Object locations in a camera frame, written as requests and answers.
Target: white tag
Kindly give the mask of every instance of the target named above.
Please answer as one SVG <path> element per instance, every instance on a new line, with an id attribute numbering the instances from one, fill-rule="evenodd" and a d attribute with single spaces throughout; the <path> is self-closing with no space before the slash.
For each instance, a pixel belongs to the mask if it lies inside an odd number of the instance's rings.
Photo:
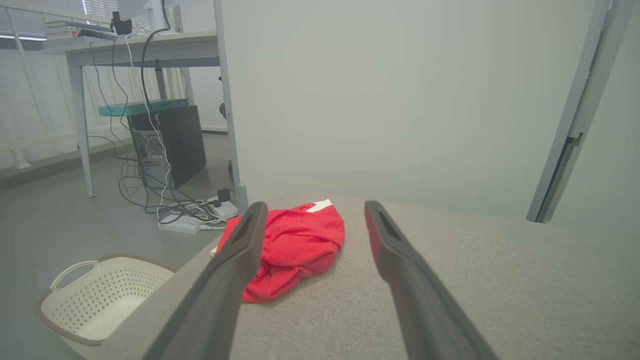
<path id="1" fill-rule="evenodd" d="M 317 202 L 314 202 L 314 204 L 315 204 L 315 206 L 307 209 L 307 211 L 306 211 L 307 213 L 315 213 L 316 211 L 320 211 L 320 210 L 322 210 L 324 208 L 327 208 L 327 207 L 333 205 L 331 203 L 331 200 L 329 200 L 329 199 L 322 200 L 322 201 L 317 201 Z"/>

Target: power strip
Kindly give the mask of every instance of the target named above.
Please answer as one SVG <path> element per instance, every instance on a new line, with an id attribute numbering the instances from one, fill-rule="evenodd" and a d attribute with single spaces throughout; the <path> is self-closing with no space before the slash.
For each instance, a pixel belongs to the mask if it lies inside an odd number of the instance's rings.
<path id="1" fill-rule="evenodd" d="M 214 200 L 218 200 L 218 197 L 210 197 L 207 199 L 207 202 L 209 203 L 211 209 L 213 210 L 213 213 L 217 217 L 221 218 L 222 220 L 229 220 L 232 217 L 238 216 L 238 208 L 230 201 L 223 201 L 220 203 L 220 206 L 216 208 L 211 204 Z"/>
<path id="2" fill-rule="evenodd" d="M 175 220 L 178 217 L 176 214 L 170 214 L 164 219 L 163 222 L 169 222 Z M 202 221 L 196 219 L 194 217 L 189 217 L 187 215 L 182 215 L 178 220 L 170 223 L 170 224 L 160 224 L 158 223 L 158 229 L 164 231 L 173 231 L 175 233 L 184 233 L 195 235 L 200 231 L 200 225 Z"/>

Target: computer tower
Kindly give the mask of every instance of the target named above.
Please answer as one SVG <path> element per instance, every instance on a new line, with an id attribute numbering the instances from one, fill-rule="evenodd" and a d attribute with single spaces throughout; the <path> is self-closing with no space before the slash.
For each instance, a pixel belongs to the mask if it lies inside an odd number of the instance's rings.
<path id="1" fill-rule="evenodd" d="M 164 188 L 168 170 L 164 144 L 171 164 L 170 185 L 179 188 L 207 164 L 198 106 L 157 112 L 152 114 L 151 120 L 160 137 L 151 126 L 147 113 L 129 116 L 142 175 L 149 187 Z"/>

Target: book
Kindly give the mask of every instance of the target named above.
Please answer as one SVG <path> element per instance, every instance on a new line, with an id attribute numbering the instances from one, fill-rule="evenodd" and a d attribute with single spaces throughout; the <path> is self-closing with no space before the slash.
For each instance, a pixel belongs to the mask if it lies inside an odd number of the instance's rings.
<path id="1" fill-rule="evenodd" d="M 75 38 L 75 37 L 92 37 L 92 38 L 103 38 L 103 39 L 113 40 L 118 36 L 115 33 L 105 33 L 103 31 L 77 29 L 77 31 L 67 31 L 64 33 L 48 34 L 47 40 L 57 40 L 61 38 Z"/>
<path id="2" fill-rule="evenodd" d="M 46 28 L 60 28 L 64 26 L 73 26 L 76 28 L 83 28 L 83 29 L 90 29 L 90 30 L 97 30 L 97 31 L 107 31 L 109 33 L 111 32 L 111 29 L 105 28 L 104 26 L 83 24 L 82 22 L 65 21 L 65 20 L 49 21 L 49 22 L 46 22 L 44 25 Z"/>
<path id="3" fill-rule="evenodd" d="M 103 28 L 104 30 L 96 30 L 96 29 L 84 28 L 82 26 L 58 26 L 57 28 L 45 28 L 44 29 L 44 34 L 45 35 L 60 34 L 60 33 L 68 33 L 70 31 L 78 32 L 78 31 L 80 31 L 82 29 L 87 29 L 87 30 L 92 30 L 92 31 L 100 31 L 101 33 L 113 34 L 113 32 L 108 28 Z"/>

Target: teal box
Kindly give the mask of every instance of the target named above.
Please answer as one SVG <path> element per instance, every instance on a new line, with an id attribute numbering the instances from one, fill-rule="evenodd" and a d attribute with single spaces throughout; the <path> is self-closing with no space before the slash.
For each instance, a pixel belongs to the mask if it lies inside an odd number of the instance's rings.
<path id="1" fill-rule="evenodd" d="M 166 110 L 177 109 L 177 108 L 186 108 L 189 106 L 189 101 L 187 99 L 160 99 L 160 100 L 151 100 L 151 112 L 159 113 Z M 98 114 L 100 116 L 131 116 L 131 115 L 139 115 L 146 114 L 147 107 L 145 106 L 144 101 L 139 102 L 130 102 L 125 107 L 125 104 L 113 104 L 109 106 L 99 106 Z"/>

